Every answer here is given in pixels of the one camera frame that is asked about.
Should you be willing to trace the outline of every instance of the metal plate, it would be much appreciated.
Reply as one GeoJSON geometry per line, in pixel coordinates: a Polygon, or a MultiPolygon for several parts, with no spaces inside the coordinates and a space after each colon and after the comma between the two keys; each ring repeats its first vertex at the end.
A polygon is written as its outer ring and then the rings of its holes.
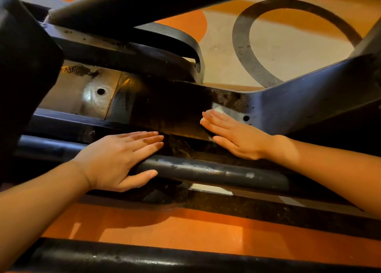
{"type": "Polygon", "coordinates": [[[120,71],[65,60],[39,108],[105,119],[120,71]]]}

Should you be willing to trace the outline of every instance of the forearm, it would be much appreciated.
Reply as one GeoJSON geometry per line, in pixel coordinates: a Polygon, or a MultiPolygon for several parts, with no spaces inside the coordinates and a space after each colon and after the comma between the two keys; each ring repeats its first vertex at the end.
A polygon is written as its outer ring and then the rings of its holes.
{"type": "Polygon", "coordinates": [[[266,158],[326,186],[381,218],[381,158],[274,136],[266,158]]]}
{"type": "Polygon", "coordinates": [[[0,193],[0,272],[89,189],[86,177],[69,162],[0,193]]]}

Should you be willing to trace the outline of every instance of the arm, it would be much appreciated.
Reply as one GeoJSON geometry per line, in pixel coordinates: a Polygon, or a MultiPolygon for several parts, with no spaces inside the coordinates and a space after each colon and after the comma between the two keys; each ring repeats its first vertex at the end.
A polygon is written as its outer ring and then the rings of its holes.
{"type": "Polygon", "coordinates": [[[204,112],[201,124],[232,154],[283,165],[381,218],[381,158],[271,136],[217,111],[204,112]]]}
{"type": "Polygon", "coordinates": [[[73,160],[0,193],[0,272],[87,191],[124,192],[155,177],[155,170],[135,176],[127,174],[138,162],[157,152],[163,146],[163,138],[157,132],[106,136],[73,160]]]}

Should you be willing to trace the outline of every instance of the bolt hole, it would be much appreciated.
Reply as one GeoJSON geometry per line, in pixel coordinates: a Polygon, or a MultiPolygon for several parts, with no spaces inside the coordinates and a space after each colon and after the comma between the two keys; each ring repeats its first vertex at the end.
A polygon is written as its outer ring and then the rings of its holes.
{"type": "Polygon", "coordinates": [[[96,93],[99,95],[104,95],[106,93],[106,91],[103,88],[100,88],[96,91],[96,93]]]}

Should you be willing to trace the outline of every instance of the hand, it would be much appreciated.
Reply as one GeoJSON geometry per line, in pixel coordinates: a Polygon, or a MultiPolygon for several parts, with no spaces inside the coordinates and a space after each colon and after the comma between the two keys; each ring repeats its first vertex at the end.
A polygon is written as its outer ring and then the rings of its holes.
{"type": "Polygon", "coordinates": [[[157,131],[109,135],[83,149],[70,162],[87,178],[90,189],[124,192],[145,185],[157,175],[149,170],[127,176],[130,169],[163,147],[157,131]]]}
{"type": "Polygon", "coordinates": [[[202,116],[201,125],[218,135],[213,141],[232,154],[250,160],[266,157],[272,136],[215,110],[203,112],[202,116]]]}

